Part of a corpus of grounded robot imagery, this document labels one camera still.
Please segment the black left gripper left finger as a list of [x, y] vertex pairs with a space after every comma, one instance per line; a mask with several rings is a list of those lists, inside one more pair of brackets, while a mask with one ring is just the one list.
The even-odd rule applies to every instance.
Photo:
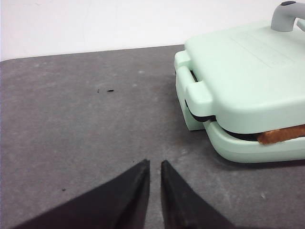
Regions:
[[145, 159], [116, 178], [17, 226], [19, 229], [142, 229], [150, 194]]

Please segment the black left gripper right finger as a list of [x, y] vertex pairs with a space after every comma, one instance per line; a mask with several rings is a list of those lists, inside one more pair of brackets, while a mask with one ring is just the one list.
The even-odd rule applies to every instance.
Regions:
[[161, 163], [161, 202], [166, 229], [235, 228], [204, 201], [167, 160]]

